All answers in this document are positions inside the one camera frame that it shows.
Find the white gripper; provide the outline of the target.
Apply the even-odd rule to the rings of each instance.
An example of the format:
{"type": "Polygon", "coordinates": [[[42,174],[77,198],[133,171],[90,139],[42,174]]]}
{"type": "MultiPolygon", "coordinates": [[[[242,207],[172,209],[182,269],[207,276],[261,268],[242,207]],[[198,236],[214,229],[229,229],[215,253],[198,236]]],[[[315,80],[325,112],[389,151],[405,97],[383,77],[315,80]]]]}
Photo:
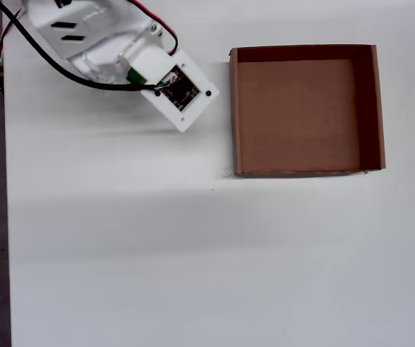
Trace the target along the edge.
{"type": "Polygon", "coordinates": [[[126,31],[104,38],[69,63],[94,82],[153,85],[164,75],[162,34],[163,27],[151,22],[141,33],[126,31]]]}

